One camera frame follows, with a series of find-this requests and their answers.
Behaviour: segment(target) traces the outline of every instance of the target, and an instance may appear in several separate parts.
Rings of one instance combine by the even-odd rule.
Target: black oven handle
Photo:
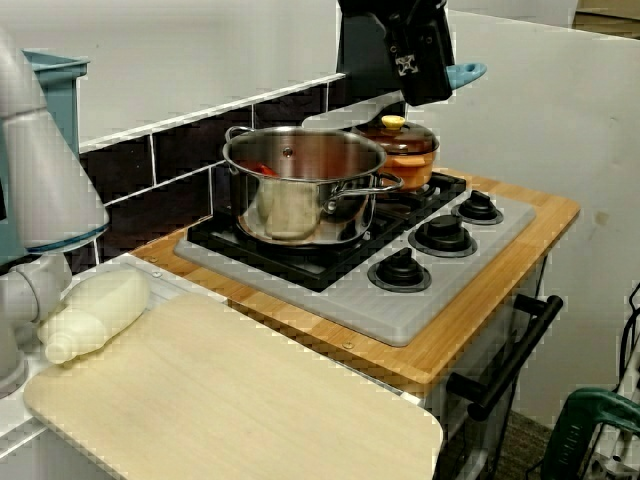
[[[458,373],[452,373],[447,382],[447,392],[454,393],[469,400],[471,405],[467,408],[469,416],[483,422],[498,403],[506,389],[516,379],[520,369],[538,345],[540,339],[562,309],[563,302],[560,297],[550,296],[546,302],[525,295],[518,295],[513,308],[528,313],[534,317],[529,322],[529,327],[522,339],[513,346],[502,368],[496,372],[488,385],[483,385],[475,380],[463,377]]]

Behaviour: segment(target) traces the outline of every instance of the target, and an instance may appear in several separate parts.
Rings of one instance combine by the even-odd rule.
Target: yellow lid knob
[[[385,115],[382,117],[382,123],[389,130],[400,130],[404,126],[404,118],[397,115]]]

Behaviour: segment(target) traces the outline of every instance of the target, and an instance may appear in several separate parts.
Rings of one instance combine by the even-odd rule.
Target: burner grate
[[[315,292],[322,292],[407,229],[465,191],[463,179],[434,174],[431,191],[388,196],[376,202],[371,227],[355,243],[341,246],[282,247],[255,240],[236,227],[228,208],[189,229],[187,239],[225,257]],[[405,210],[385,206],[400,205]]]

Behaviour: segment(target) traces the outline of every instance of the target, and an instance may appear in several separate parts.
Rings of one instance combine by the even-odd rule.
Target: gas stove
[[[535,218],[528,205],[434,174],[376,200],[352,245],[253,240],[229,210],[189,229],[176,255],[392,346],[405,346]]]

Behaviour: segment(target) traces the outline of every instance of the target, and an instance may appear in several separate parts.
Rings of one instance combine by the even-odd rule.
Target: cutting board
[[[127,480],[425,480],[442,442],[428,412],[194,294],[43,371],[24,399]]]

